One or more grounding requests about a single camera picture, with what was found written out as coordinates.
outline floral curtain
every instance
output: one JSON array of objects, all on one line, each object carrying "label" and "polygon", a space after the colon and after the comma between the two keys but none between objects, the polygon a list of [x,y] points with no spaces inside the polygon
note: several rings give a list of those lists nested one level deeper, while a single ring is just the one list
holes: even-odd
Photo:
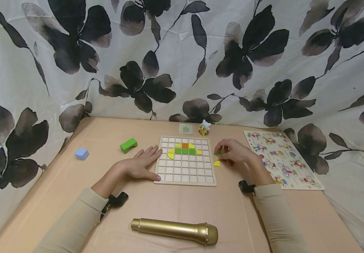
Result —
[{"label": "floral curtain", "polygon": [[0,229],[89,116],[278,127],[364,249],[364,0],[0,0]]}]

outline grid board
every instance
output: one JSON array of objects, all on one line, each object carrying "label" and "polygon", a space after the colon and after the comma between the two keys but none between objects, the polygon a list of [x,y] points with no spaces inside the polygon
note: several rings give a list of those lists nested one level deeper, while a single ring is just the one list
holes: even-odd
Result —
[{"label": "grid board", "polygon": [[275,183],[289,190],[324,190],[324,186],[285,133],[244,131]]},{"label": "grid board", "polygon": [[156,184],[184,186],[216,186],[212,149],[205,138],[161,136],[163,152],[156,162],[155,173],[161,177]]}]

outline sleeve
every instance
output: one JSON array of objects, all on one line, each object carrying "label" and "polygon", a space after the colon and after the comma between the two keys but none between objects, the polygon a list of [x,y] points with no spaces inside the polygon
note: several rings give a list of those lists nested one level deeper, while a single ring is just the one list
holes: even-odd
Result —
[{"label": "sleeve", "polygon": [[308,253],[297,219],[278,184],[254,189],[254,202],[265,225],[273,253]]},{"label": "sleeve", "polygon": [[89,232],[100,222],[101,211],[107,202],[92,189],[84,189],[33,253],[77,253]]}]

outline microphone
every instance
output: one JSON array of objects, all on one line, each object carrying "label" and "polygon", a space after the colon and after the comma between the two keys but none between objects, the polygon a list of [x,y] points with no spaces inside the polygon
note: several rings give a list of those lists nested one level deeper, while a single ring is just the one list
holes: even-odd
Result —
[{"label": "microphone", "polygon": [[218,241],[216,226],[208,223],[189,224],[153,219],[133,219],[131,229],[148,234],[158,234],[193,240],[203,245],[213,245]]}]

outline light blue block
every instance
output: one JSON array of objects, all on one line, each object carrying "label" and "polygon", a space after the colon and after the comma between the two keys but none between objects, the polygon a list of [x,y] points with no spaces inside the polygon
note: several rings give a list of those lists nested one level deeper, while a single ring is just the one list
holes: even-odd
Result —
[{"label": "light blue block", "polygon": [[75,152],[75,156],[78,160],[85,161],[86,158],[88,158],[89,153],[88,153],[88,150],[86,150],[86,149],[78,149],[78,151]]}]

